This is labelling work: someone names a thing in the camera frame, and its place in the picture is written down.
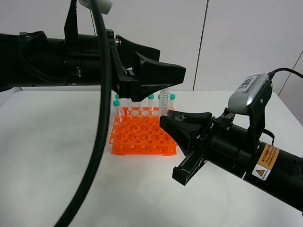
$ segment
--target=test tube rack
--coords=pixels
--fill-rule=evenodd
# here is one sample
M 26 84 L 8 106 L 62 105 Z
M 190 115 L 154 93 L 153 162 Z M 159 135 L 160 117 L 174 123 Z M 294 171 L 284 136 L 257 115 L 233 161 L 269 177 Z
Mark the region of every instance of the test tube rack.
M 115 117 L 109 143 L 114 155 L 163 155 L 177 154 L 177 144 L 159 126 L 159 108 L 139 111 L 133 107 L 131 115 L 123 107 L 122 117 Z

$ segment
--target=white tabletop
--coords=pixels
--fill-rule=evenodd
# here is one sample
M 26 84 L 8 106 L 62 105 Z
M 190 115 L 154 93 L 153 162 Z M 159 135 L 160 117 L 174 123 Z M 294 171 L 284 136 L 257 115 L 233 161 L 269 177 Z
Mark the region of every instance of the white tabletop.
M 232 91 L 176 91 L 175 108 L 219 116 Z M 99 92 L 18 92 L 0 108 L 0 226 L 52 226 L 74 195 L 91 155 Z M 248 117 L 235 124 L 247 127 Z M 302 156 L 303 127 L 273 94 L 266 128 L 275 145 Z M 261 140 L 270 142 L 263 135 Z M 107 145 L 74 227 L 296 227 L 299 211 L 207 163 L 182 186 L 184 159 L 114 156 Z

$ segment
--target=yellow warning sticker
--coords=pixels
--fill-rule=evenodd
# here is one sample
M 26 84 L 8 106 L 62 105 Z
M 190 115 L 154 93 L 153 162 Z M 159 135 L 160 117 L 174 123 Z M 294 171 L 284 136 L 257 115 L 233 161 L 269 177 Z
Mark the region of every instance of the yellow warning sticker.
M 266 144 L 251 174 L 265 181 L 276 162 L 279 151 L 279 148 Z

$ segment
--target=centrifuge tube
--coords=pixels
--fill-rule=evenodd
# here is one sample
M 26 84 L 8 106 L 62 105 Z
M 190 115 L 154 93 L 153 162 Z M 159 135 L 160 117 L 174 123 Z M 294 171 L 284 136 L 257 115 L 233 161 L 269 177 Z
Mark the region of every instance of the centrifuge tube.
M 169 89 L 165 88 L 160 91 L 160 116 L 167 116 L 169 110 Z
M 133 102 L 131 98 L 127 98 L 127 110 L 128 110 L 128 117 L 132 117 L 133 115 Z
M 159 107 L 159 111 L 160 111 L 160 94 L 158 94 L 158 107 Z
M 152 106 L 153 106 L 153 94 L 151 94 L 150 96 L 147 97 L 148 98 L 148 110 L 152 111 Z
M 116 117 L 118 118 L 119 122 L 122 122 L 122 117 L 121 117 L 122 107 L 120 106 L 119 100 L 115 100 L 113 104 L 116 111 Z
M 139 110 L 139 111 L 142 111 L 142 110 L 143 110 L 143 108 L 142 108 L 142 102 L 138 102 L 138 110 Z
M 175 99 L 176 99 L 176 95 L 170 94 L 169 110 L 174 110 Z

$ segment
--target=warning triangle symbol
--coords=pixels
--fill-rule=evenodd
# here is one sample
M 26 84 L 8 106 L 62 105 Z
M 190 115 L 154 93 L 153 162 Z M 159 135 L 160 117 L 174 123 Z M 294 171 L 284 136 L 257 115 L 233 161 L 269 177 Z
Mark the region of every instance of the warning triangle symbol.
M 264 174 L 264 169 L 256 169 L 257 173 L 262 176 Z

